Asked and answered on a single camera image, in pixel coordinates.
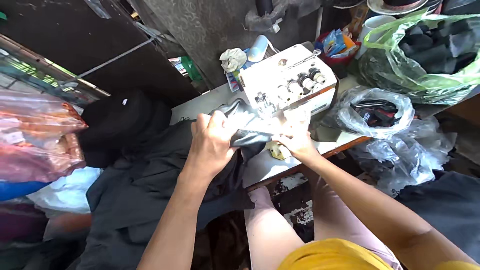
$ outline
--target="hat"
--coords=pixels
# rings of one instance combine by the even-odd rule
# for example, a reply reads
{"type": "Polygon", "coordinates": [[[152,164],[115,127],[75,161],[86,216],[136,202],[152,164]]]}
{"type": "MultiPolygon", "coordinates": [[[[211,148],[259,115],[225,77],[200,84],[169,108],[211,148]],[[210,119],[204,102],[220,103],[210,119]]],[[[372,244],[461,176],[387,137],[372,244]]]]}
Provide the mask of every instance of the hat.
{"type": "Polygon", "coordinates": [[[428,0],[367,0],[368,7],[382,15],[402,15],[421,8],[428,0]]]}
{"type": "Polygon", "coordinates": [[[333,1],[333,7],[338,9],[349,9],[356,7],[365,2],[365,0],[335,0],[333,1]]]}

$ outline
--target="red container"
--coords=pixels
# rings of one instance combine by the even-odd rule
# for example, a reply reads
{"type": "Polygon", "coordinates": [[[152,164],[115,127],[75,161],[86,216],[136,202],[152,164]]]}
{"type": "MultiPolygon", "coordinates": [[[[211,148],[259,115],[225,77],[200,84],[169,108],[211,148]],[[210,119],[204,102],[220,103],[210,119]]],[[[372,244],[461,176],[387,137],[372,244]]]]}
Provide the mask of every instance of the red container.
{"type": "MultiPolygon", "coordinates": [[[[327,35],[329,34],[330,32],[327,32],[327,33],[323,33],[321,34],[318,38],[317,38],[317,41],[318,42],[322,42],[326,37],[327,35]]],[[[331,58],[331,57],[328,57],[327,55],[325,55],[323,52],[319,55],[320,59],[323,60],[323,62],[325,62],[325,64],[327,64],[329,67],[332,67],[334,65],[337,65],[337,64],[342,64],[344,66],[347,66],[348,63],[350,63],[350,61],[353,59],[353,57],[355,56],[355,54],[357,54],[357,52],[359,51],[360,49],[360,45],[361,45],[361,42],[357,42],[355,41],[355,45],[357,45],[359,48],[357,49],[357,51],[349,56],[346,56],[346,57],[342,57],[342,58],[331,58]]]]}

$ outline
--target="forearm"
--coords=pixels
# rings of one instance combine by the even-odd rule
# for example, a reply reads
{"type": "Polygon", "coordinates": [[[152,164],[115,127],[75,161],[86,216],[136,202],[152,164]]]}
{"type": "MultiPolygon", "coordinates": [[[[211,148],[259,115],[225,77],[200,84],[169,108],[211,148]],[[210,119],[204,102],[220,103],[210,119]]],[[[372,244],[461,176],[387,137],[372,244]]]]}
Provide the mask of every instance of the forearm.
{"type": "Polygon", "coordinates": [[[196,186],[198,182],[192,174],[180,174],[138,270],[190,269],[198,209],[206,190],[206,186],[196,186]]]}
{"type": "Polygon", "coordinates": [[[307,158],[304,164],[321,175],[357,218],[409,269],[433,269],[438,263],[450,260],[475,264],[415,212],[320,154],[307,158]]]}
{"type": "Polygon", "coordinates": [[[407,246],[412,237],[432,230],[413,211],[321,155],[304,163],[324,178],[360,221],[392,250],[407,246]]]}

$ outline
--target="metal pole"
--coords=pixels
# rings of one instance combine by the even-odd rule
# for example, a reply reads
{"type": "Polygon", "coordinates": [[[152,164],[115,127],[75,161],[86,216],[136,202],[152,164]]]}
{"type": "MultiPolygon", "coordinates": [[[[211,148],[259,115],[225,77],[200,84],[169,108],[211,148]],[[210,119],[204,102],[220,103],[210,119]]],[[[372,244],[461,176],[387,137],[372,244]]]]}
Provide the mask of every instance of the metal pole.
{"type": "Polygon", "coordinates": [[[100,64],[100,65],[92,68],[91,70],[85,71],[84,73],[82,73],[82,74],[80,74],[80,75],[78,75],[78,76],[75,76],[75,77],[73,77],[72,79],[66,80],[65,82],[63,82],[63,84],[57,86],[57,87],[55,88],[55,90],[59,90],[59,89],[64,88],[64,85],[66,85],[67,83],[71,83],[71,82],[76,81],[77,79],[83,78],[84,76],[89,75],[90,73],[94,72],[95,70],[100,69],[100,68],[102,68],[102,67],[104,67],[104,66],[112,63],[113,61],[115,61],[115,60],[117,60],[117,59],[119,59],[119,58],[121,58],[121,57],[123,57],[123,56],[125,56],[125,55],[127,55],[127,54],[129,54],[129,53],[131,53],[131,52],[133,52],[134,50],[136,50],[136,49],[138,49],[138,48],[140,48],[140,47],[143,47],[143,46],[147,45],[148,43],[150,43],[150,42],[152,42],[152,41],[154,41],[154,40],[155,40],[155,37],[151,37],[151,38],[148,39],[147,41],[138,44],[137,46],[131,48],[130,50],[128,50],[128,51],[126,51],[126,52],[124,52],[124,53],[122,53],[122,54],[120,54],[120,55],[117,55],[116,57],[114,57],[114,58],[106,61],[105,63],[102,63],[102,64],[100,64]]]}

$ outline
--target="human arm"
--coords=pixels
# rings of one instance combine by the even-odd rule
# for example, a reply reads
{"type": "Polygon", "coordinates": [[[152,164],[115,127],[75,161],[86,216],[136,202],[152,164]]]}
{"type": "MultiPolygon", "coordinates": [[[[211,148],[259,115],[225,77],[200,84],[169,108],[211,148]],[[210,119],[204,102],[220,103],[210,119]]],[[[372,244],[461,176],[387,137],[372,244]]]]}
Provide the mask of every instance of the human arm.
{"type": "Polygon", "coordinates": [[[286,132],[276,141],[330,185],[350,210],[410,270],[434,269],[444,261],[475,261],[413,211],[323,158],[306,129],[286,132]]]}
{"type": "Polygon", "coordinates": [[[192,145],[170,201],[145,249],[138,270],[189,270],[197,215],[212,179],[230,161],[230,139],[237,129],[220,111],[199,114],[192,123],[192,145]]]}

